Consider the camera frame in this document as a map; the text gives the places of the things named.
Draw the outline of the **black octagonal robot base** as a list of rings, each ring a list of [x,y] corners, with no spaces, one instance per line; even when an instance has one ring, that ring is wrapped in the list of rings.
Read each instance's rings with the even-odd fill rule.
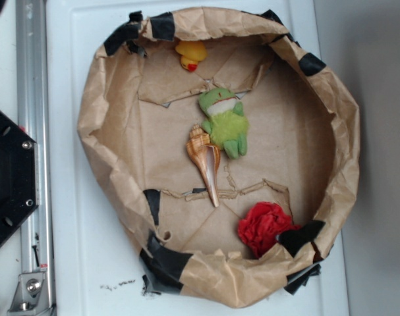
[[[0,111],[0,248],[38,206],[36,143]]]

